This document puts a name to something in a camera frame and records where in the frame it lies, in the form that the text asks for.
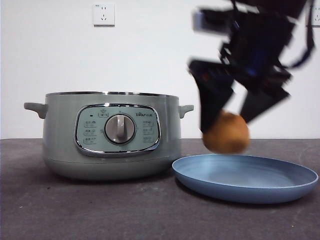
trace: electric pot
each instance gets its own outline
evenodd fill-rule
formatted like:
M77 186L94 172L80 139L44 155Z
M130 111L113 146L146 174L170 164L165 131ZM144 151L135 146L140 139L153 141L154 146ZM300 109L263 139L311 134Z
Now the electric pot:
M172 95L57 92L26 102L43 124L43 159L73 179L122 180L170 168L181 155L180 119L194 109Z

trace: pot base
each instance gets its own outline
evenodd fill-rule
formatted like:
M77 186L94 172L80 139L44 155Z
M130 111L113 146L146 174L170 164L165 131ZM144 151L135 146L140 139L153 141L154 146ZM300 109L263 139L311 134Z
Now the pot base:
M171 167L177 157L162 157L151 160L109 163L66 162L44 158L47 167L54 173L79 180L114 181L147 177Z

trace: gray tabletop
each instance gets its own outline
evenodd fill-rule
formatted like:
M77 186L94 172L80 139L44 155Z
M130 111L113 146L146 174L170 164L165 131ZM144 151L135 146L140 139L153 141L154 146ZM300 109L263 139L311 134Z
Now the gray tabletop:
M206 153L201 140L182 140L184 156ZM246 154L320 173L320 139L253 140ZM172 169L138 180L70 180L46 168L40 139L2 140L1 239L319 240L320 184L289 203L231 203L188 190Z

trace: white wall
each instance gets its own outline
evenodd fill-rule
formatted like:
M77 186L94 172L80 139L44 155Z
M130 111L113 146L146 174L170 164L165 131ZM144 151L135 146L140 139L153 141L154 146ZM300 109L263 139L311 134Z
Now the white wall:
M225 0L114 0L116 27L94 28L92 5L105 0L1 1L1 138L41 138L43 120L23 109L62 91L171 94L195 111L181 121L183 138L200 138L200 103L187 73L191 56L218 59L221 37L192 31L196 6ZM283 61L305 46L305 20ZM320 43L320 28L314 29ZM320 53L294 71L290 100L250 124L253 138L319 138ZM244 89L227 105L239 111Z

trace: control panel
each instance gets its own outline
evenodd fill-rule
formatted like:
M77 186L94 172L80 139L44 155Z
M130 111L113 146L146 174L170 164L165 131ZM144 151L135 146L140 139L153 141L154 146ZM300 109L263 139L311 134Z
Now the control panel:
M77 115L74 130L76 145L89 156L153 150L160 136L157 112L136 104L85 106Z

